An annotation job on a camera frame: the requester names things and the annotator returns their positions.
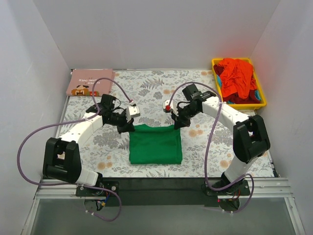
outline red cloth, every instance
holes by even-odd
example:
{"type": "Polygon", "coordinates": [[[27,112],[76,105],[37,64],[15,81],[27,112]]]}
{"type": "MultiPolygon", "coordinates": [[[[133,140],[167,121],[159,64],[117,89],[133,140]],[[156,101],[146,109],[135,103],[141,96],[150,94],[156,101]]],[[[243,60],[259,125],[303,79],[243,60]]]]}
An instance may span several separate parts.
{"type": "Polygon", "coordinates": [[[221,76],[222,72],[224,71],[223,67],[220,67],[220,66],[217,66],[217,65],[214,65],[213,68],[214,68],[215,73],[218,76],[221,76]]]}
{"type": "Polygon", "coordinates": [[[230,96],[223,97],[223,101],[230,101],[235,104],[259,104],[260,101],[255,97],[255,91],[250,90],[247,99],[241,99],[238,97],[238,93],[231,94],[230,96]]]}
{"type": "Polygon", "coordinates": [[[213,68],[221,79],[224,101],[236,104],[260,103],[255,97],[257,86],[252,64],[240,59],[225,58],[213,68]]]}

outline orange clothing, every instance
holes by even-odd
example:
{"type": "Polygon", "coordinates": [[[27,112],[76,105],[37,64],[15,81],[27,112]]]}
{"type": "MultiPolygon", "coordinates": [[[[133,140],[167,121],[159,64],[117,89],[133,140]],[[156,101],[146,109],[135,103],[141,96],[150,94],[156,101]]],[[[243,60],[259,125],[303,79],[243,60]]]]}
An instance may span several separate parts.
{"type": "Polygon", "coordinates": [[[252,77],[252,64],[240,59],[225,58],[218,63],[218,66],[224,68],[220,75],[223,97],[238,93],[239,98],[247,99],[250,90],[257,89],[255,79],[252,77]]]}

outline mounting plate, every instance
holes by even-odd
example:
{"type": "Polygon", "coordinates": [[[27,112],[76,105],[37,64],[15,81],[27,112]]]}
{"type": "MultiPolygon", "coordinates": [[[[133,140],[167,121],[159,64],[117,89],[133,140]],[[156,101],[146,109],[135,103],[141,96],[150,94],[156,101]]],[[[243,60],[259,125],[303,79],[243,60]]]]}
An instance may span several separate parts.
{"type": "MultiPolygon", "coordinates": [[[[108,181],[105,179],[102,179],[100,182],[100,188],[106,188],[109,190],[112,190],[112,187],[115,187],[115,190],[112,190],[118,194],[119,191],[119,182],[118,181],[108,181]]],[[[103,197],[106,196],[105,191],[97,191],[94,189],[90,189],[87,187],[78,186],[76,188],[76,194],[77,197],[103,197]]]]}
{"type": "MultiPolygon", "coordinates": [[[[240,190],[241,196],[249,196],[250,195],[250,189],[248,185],[247,180],[243,180],[238,189],[236,190],[236,194],[238,195],[238,191],[240,190]]],[[[227,194],[225,191],[212,191],[208,187],[206,187],[206,195],[208,196],[225,196],[225,195],[231,195],[227,194]]]]}

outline cartoon illustration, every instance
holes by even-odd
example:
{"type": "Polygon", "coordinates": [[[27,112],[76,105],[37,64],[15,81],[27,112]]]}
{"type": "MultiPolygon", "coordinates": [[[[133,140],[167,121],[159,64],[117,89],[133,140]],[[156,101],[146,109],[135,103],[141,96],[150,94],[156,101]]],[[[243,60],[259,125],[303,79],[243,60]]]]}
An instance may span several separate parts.
{"type": "MultiPolygon", "coordinates": [[[[76,89],[73,89],[72,95],[84,95],[84,96],[92,96],[92,92],[89,91],[89,86],[86,85],[78,85],[76,89]]],[[[100,96],[99,92],[94,92],[94,96],[100,96]]]]}

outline glass panel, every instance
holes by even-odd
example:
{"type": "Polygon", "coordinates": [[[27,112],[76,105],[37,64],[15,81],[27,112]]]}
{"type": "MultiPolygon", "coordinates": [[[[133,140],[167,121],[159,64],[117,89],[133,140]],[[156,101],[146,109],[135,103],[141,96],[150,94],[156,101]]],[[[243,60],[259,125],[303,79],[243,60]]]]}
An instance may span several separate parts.
{"type": "MultiPolygon", "coordinates": [[[[88,209],[95,203],[87,204],[88,209]]],[[[99,213],[114,217],[118,208],[99,213]]],[[[253,198],[242,212],[230,215],[203,206],[124,206],[114,222],[85,213],[83,199],[41,199],[32,235],[86,234],[295,234],[283,198],[253,198]]]]}

